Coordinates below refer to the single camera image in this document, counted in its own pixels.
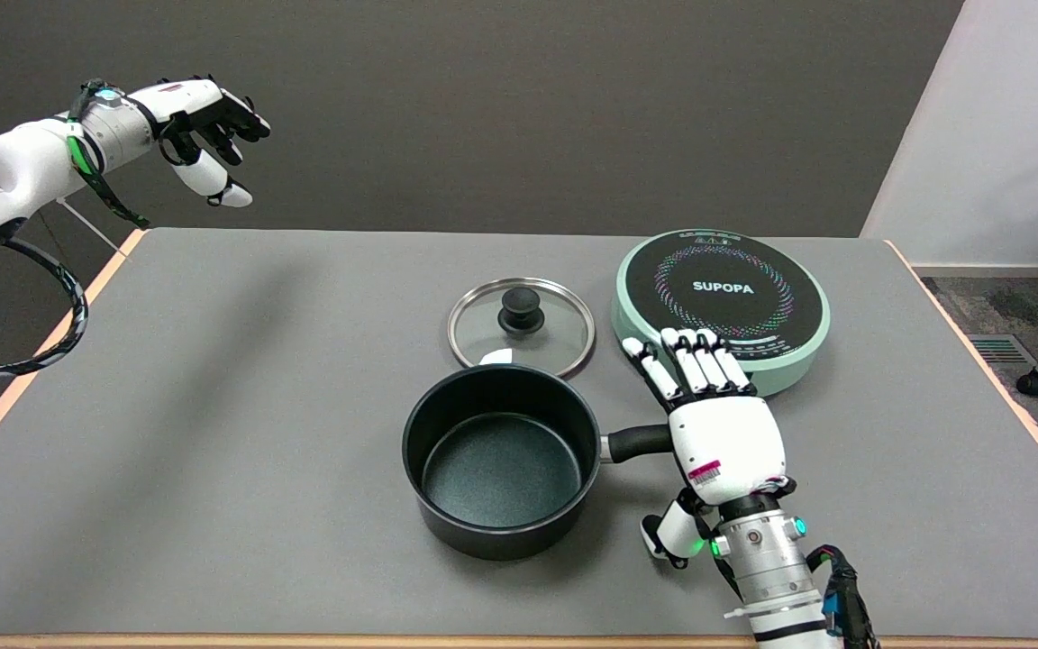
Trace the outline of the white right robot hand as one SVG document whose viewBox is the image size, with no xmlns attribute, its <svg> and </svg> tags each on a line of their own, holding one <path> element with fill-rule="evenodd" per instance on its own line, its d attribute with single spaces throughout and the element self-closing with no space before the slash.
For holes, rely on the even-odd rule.
<svg viewBox="0 0 1038 649">
<path fill-rule="evenodd" d="M 641 519 L 640 534 L 651 557 L 683 570 L 713 541 L 708 510 L 789 485 L 781 431 L 732 344 L 713 330 L 664 328 L 658 342 L 619 344 L 667 423 L 606 435 L 603 459 L 674 456 L 684 488 L 666 512 Z"/>
</svg>

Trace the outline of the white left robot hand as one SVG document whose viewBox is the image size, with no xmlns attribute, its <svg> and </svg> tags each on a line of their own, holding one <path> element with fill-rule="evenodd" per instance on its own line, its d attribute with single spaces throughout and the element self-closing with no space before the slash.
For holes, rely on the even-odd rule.
<svg viewBox="0 0 1038 649">
<path fill-rule="evenodd" d="M 190 78 L 151 87 L 144 100 L 160 127 L 161 156 L 184 185 L 210 206 L 246 208 L 254 201 L 227 169 L 243 162 L 238 137 L 260 142 L 271 135 L 270 123 L 248 97 L 236 97 L 210 78 Z"/>
</svg>

